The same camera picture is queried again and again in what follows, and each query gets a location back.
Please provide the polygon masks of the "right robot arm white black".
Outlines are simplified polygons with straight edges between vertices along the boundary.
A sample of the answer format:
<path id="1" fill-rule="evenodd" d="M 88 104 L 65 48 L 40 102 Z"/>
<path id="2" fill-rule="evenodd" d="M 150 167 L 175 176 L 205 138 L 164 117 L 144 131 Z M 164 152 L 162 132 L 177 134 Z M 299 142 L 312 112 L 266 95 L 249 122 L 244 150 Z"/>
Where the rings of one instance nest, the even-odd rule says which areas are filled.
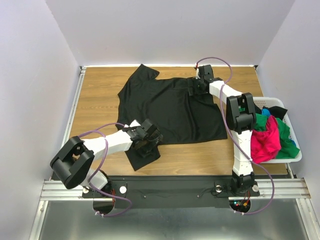
<path id="1" fill-rule="evenodd" d="M 187 81 L 190 96 L 211 94 L 225 104 L 222 114 L 226 130 L 233 141 L 234 163 L 230 181 L 231 192 L 242 195 L 255 185 L 251 157 L 251 137 L 256 124 L 256 112 L 251 93 L 242 93 L 214 77 L 211 65 L 196 65 L 195 77 Z"/>

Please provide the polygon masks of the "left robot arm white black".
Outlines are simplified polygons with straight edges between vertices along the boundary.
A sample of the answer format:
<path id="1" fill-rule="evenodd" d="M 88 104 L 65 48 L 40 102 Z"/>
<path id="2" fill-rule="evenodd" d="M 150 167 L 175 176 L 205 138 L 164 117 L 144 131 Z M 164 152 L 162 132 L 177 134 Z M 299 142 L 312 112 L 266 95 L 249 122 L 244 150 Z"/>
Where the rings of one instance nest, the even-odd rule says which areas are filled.
<path id="1" fill-rule="evenodd" d="M 160 129 L 149 119 L 139 123 L 114 123 L 120 129 L 105 135 L 98 127 L 71 137 L 50 162 L 50 167 L 68 190 L 78 186 L 93 190 L 100 197 L 113 197 L 108 176 L 101 167 L 92 169 L 94 161 L 102 166 L 107 156 L 128 152 L 147 159 L 157 151 L 163 140 Z"/>

